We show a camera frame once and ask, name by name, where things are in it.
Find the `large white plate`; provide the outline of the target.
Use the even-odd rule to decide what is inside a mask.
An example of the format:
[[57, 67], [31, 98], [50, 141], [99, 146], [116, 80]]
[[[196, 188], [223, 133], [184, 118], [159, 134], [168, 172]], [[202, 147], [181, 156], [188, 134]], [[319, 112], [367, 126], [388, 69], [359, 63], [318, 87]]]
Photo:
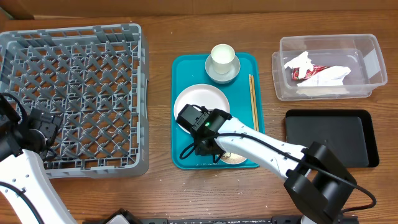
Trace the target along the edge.
[[230, 112], [226, 95], [217, 87], [209, 84], [196, 84], [184, 89], [172, 100], [172, 118], [174, 119], [174, 134], [187, 135], [189, 132], [176, 123], [178, 113], [186, 104], [204, 106], [208, 110], [220, 109]]

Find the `small pink bowl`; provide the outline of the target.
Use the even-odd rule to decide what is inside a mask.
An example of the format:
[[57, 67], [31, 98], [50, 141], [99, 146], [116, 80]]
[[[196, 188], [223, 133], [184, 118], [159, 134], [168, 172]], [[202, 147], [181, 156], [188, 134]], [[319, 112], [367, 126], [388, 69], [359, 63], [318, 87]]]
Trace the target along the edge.
[[247, 159], [243, 156], [240, 156], [238, 154], [233, 154], [230, 152], [226, 152], [221, 156], [221, 161], [231, 164], [231, 165], [237, 165], [245, 162]]

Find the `small white tissue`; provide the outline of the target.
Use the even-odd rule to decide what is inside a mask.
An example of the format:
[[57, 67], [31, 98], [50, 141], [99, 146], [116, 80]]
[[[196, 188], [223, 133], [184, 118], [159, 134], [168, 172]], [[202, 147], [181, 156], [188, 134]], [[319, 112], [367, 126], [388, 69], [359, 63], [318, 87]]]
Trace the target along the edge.
[[294, 68], [301, 68], [304, 72], [306, 72], [307, 69], [313, 69], [313, 64], [312, 60], [308, 57], [308, 52], [304, 51], [300, 55], [285, 63], [284, 68], [290, 68], [291, 70]]

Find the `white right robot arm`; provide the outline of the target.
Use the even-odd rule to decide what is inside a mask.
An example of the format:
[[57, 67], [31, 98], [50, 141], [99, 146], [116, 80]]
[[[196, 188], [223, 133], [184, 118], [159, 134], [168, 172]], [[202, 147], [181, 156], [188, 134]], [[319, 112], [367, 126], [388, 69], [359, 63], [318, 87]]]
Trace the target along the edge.
[[176, 122], [189, 131], [193, 142], [180, 154], [212, 155], [218, 162], [227, 152], [245, 157], [284, 181], [284, 188], [302, 213], [301, 223], [340, 223], [353, 190], [366, 194], [371, 203], [351, 211], [373, 208], [375, 196], [360, 187], [341, 161], [324, 145], [289, 144], [256, 131], [231, 114], [185, 105]]

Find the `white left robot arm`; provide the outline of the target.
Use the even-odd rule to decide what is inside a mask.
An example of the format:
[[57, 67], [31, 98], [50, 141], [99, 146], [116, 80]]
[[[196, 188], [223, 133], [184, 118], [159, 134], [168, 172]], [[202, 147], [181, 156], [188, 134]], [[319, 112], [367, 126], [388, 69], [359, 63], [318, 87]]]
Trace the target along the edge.
[[11, 96], [1, 94], [1, 193], [22, 223], [75, 223], [44, 169], [57, 156], [52, 145], [63, 119], [22, 105], [15, 110]]

